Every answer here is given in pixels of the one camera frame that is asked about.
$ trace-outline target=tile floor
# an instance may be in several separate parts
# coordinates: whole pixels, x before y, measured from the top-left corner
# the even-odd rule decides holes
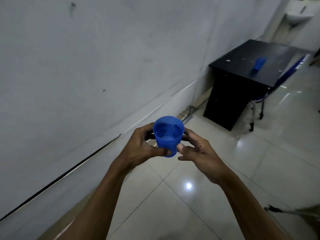
[[[186,127],[211,143],[262,206],[308,207],[320,203],[319,95],[320,69],[305,66],[269,97],[254,132],[250,109],[229,132],[202,116],[205,104]],[[177,157],[152,158],[130,174],[110,240],[243,239],[220,187]],[[302,218],[272,216],[294,239],[317,239]]]

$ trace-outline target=chair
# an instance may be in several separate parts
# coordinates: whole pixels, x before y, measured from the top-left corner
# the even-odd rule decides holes
[[[256,112],[256,104],[261,103],[261,113],[259,114],[259,119],[261,120],[263,118],[263,108],[264,108],[264,101],[270,94],[272,94],[278,87],[280,87],[290,76],[292,76],[300,67],[301,65],[308,59],[310,55],[307,54],[305,56],[302,56],[292,67],[290,67],[282,76],[280,76],[275,83],[273,88],[270,88],[266,94],[263,96],[256,97],[250,102],[252,103],[252,106],[247,105],[247,107],[252,109],[252,115],[251,115],[251,123],[250,123],[250,131],[252,132],[254,130],[254,117]]]

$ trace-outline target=blue cup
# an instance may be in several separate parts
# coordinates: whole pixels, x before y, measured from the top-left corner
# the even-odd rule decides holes
[[[177,145],[184,133],[184,124],[173,116],[164,116],[157,119],[153,125],[153,132],[158,147],[169,149],[173,157],[177,153]]]
[[[266,63],[267,59],[266,57],[259,57],[257,60],[256,60],[256,63],[254,64],[254,70],[257,70],[259,71],[263,65]]]

